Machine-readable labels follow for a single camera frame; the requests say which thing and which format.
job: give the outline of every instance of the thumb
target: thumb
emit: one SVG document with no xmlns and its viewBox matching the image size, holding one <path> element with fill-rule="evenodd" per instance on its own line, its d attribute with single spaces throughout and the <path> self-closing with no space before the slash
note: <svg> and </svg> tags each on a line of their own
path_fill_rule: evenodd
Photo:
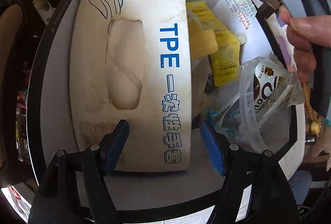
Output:
<svg viewBox="0 0 331 224">
<path fill-rule="evenodd" d="M 309 42 L 323 47 L 331 47 L 331 16 L 292 18 L 290 25 Z"/>
</svg>

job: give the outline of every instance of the storage box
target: storage box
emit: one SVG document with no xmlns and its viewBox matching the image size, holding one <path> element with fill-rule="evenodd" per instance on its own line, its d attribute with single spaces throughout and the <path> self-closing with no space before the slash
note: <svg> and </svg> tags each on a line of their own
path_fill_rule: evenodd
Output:
<svg viewBox="0 0 331 224">
<path fill-rule="evenodd" d="M 70 102 L 80 151 L 125 119 L 130 134 L 117 170 L 187 169 L 191 70 L 185 0 L 80 0 Z"/>
</svg>

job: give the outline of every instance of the finger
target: finger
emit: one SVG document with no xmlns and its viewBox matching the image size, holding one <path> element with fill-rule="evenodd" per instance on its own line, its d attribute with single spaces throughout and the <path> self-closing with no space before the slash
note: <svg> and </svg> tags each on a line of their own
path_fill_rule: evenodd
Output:
<svg viewBox="0 0 331 224">
<path fill-rule="evenodd" d="M 290 19 L 292 16 L 283 5 L 279 8 L 279 16 L 285 24 L 290 24 Z"/>
<path fill-rule="evenodd" d="M 304 72 L 302 70 L 297 71 L 297 78 L 299 79 L 299 81 L 301 83 L 307 83 L 308 82 L 308 77 L 309 77 L 309 73 Z"/>
<path fill-rule="evenodd" d="M 288 41 L 295 46 L 296 48 L 299 48 L 301 50 L 310 50 L 311 45 L 308 42 L 306 38 L 299 35 L 296 31 L 294 31 L 293 27 L 291 25 L 287 26 L 287 39 Z"/>
<path fill-rule="evenodd" d="M 297 33 L 309 42 L 331 47 L 331 16 L 292 18 L 290 24 Z"/>
<path fill-rule="evenodd" d="M 315 56 L 310 51 L 294 48 L 294 60 L 297 68 L 304 72 L 312 72 L 316 68 Z"/>
</svg>

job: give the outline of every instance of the black frame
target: black frame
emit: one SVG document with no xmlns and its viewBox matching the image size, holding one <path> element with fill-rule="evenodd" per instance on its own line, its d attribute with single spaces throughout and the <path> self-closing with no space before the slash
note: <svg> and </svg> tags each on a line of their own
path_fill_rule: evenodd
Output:
<svg viewBox="0 0 331 224">
<path fill-rule="evenodd" d="M 30 157 L 33 163 L 34 173 L 38 181 L 42 180 L 44 172 L 47 170 L 41 141 L 40 130 L 40 102 L 42 83 L 44 79 L 45 67 L 47 64 L 48 54 L 52 46 L 52 40 L 55 36 L 58 25 L 62 20 L 62 16 L 65 13 L 68 3 L 71 0 L 61 0 L 57 6 L 53 16 L 50 19 L 48 26 L 46 27 L 42 39 L 39 43 L 37 53 L 35 55 L 33 72 L 31 73 L 29 83 L 29 109 L 27 109 L 27 129 L 29 139 Z M 257 15 L 257 19 L 264 30 L 267 39 L 271 45 L 271 48 L 278 59 L 284 63 L 284 58 L 281 54 L 277 41 L 272 34 L 265 19 Z M 278 157 L 284 156 L 285 153 L 294 145 L 297 141 L 297 117 L 295 106 L 291 108 L 291 122 L 290 122 L 290 139 L 289 142 L 280 149 L 276 154 Z M 138 222 L 153 222 L 161 221 L 165 219 L 172 219 L 181 217 L 184 215 L 192 214 L 197 211 L 211 207 L 219 201 L 220 190 L 203 197 L 183 202 L 177 205 L 171 205 L 166 207 L 147 209 L 147 210 L 130 210 L 130 211 L 118 211 L 119 219 L 126 223 L 138 223 Z"/>
</svg>

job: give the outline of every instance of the person's leg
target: person's leg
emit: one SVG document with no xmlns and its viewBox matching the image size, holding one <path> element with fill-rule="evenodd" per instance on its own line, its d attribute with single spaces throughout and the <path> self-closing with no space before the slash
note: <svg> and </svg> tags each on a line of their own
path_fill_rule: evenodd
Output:
<svg viewBox="0 0 331 224">
<path fill-rule="evenodd" d="M 308 171 L 296 171 L 289 180 L 297 205 L 302 205 L 312 184 L 312 175 Z"/>
</svg>

